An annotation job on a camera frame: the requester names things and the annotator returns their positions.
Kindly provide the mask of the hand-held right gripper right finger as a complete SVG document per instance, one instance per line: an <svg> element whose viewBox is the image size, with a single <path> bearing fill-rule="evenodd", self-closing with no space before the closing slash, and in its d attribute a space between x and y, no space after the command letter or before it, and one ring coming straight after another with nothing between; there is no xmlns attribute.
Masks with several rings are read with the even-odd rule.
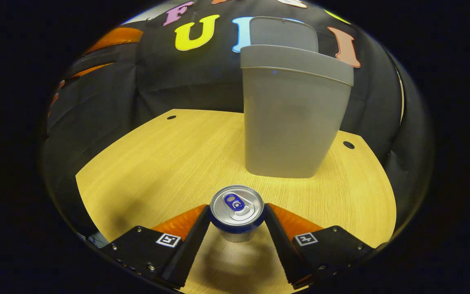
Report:
<svg viewBox="0 0 470 294"><path fill-rule="evenodd" d="M272 203L264 206L264 216L286 279L294 289L341 276L376 253L343 227L321 227Z"/></svg>

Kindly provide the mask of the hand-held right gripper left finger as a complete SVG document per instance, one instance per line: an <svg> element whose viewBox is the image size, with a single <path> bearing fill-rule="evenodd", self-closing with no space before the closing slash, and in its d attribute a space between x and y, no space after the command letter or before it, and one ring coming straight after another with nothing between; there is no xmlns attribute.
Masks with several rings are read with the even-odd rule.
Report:
<svg viewBox="0 0 470 294"><path fill-rule="evenodd" d="M210 225L209 205L199 205L152 229L134 226L111 241L103 255L143 279L182 288Z"/></svg>

